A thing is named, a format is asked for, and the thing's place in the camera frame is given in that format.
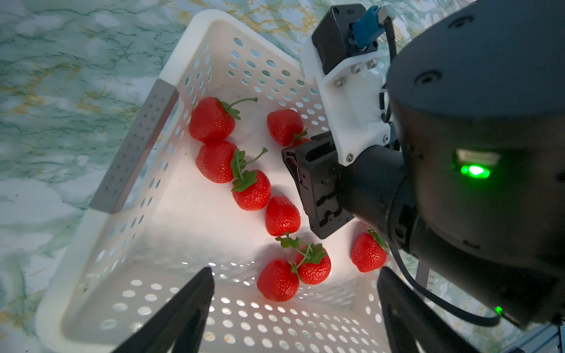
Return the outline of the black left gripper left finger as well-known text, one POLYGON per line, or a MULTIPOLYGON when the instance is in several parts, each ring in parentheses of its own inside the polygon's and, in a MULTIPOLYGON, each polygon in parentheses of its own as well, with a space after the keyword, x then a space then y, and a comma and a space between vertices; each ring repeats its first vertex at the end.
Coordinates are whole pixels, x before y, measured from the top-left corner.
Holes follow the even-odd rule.
POLYGON ((215 283, 204 267, 116 352, 198 352, 215 283))

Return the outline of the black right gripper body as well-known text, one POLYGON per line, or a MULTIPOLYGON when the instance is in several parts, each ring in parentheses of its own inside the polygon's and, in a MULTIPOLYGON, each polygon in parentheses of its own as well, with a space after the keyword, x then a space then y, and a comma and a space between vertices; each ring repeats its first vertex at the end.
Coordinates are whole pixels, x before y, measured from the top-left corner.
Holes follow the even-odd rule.
POLYGON ((315 135, 309 142, 288 147, 281 154, 299 192, 310 230, 318 238, 328 238, 354 219, 338 200, 338 180, 344 166, 338 163, 331 132, 315 135))

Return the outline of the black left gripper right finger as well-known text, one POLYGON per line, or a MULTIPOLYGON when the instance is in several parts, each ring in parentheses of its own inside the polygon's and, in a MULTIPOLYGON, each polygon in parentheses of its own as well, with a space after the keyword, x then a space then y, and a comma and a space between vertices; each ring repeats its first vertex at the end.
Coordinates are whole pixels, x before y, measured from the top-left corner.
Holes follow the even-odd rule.
POLYGON ((392 352, 474 353, 477 350, 441 320, 388 267, 378 279, 378 293, 392 352))

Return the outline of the red strawberry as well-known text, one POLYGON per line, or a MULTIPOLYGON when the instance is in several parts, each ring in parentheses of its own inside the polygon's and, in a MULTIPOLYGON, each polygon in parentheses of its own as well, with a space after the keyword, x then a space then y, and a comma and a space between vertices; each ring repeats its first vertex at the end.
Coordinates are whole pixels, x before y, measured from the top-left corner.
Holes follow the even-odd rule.
POLYGON ((245 211, 259 211, 267 206, 272 195, 269 178, 261 170, 248 171, 245 168, 258 160, 268 150, 263 148, 259 156, 245 159, 245 151, 234 151, 230 167, 234 176, 232 197, 238 207, 245 211))
POLYGON ((237 146, 229 141, 214 141, 201 147, 196 166, 211 182, 225 184, 234 179, 231 162, 237 146))
POLYGON ((387 262, 388 244, 374 229, 359 236, 351 251, 351 260, 359 272, 368 273, 380 269, 387 262))
POLYGON ((291 300, 299 287, 299 277, 292 272, 291 263, 284 258, 269 263, 257 280, 257 289, 266 299, 274 302, 291 300))
POLYGON ((297 232, 301 226, 298 208, 287 197, 272 197, 266 208, 266 230, 278 237, 297 232))
POLYGON ((291 272, 306 285, 319 285, 330 275, 332 264, 327 250, 322 244, 304 241, 300 237, 292 238, 289 234, 275 238, 284 249, 292 249, 289 258, 291 272))
POLYGON ((272 139, 282 147, 298 146, 310 142, 300 115, 292 110, 277 110, 266 119, 272 139))
POLYGON ((232 104, 213 96, 204 98, 191 114, 190 136, 204 144, 224 140, 233 133, 235 122, 241 119, 241 111, 235 106, 246 101, 257 102, 258 98, 240 99, 232 104))

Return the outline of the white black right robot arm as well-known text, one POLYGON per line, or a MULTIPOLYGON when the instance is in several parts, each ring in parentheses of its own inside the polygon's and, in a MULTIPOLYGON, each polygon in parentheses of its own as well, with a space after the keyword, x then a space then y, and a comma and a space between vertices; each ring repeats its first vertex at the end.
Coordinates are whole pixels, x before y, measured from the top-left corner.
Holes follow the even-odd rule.
POLYGON ((329 8, 303 73, 330 129, 284 149, 314 234, 351 219, 518 327, 564 320, 564 3, 475 1, 403 49, 329 8))

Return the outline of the white perforated plastic basket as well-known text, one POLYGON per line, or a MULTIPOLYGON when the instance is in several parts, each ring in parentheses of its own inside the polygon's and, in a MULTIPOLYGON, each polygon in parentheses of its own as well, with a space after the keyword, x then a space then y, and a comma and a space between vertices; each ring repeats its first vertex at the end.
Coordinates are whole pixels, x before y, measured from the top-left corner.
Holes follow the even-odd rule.
POLYGON ((284 303, 257 278, 289 253, 266 232, 263 211, 241 210, 230 184, 196 166, 188 133, 208 96, 240 111, 230 139, 269 178, 300 197, 266 116, 288 108, 309 135, 331 130, 316 82, 299 63, 229 14, 195 15, 160 73, 91 201, 36 314, 55 352, 111 352, 148 325, 202 268, 215 294, 202 352, 388 352, 378 273, 360 273, 350 250, 363 225, 347 222, 323 244, 333 263, 320 285, 284 303))

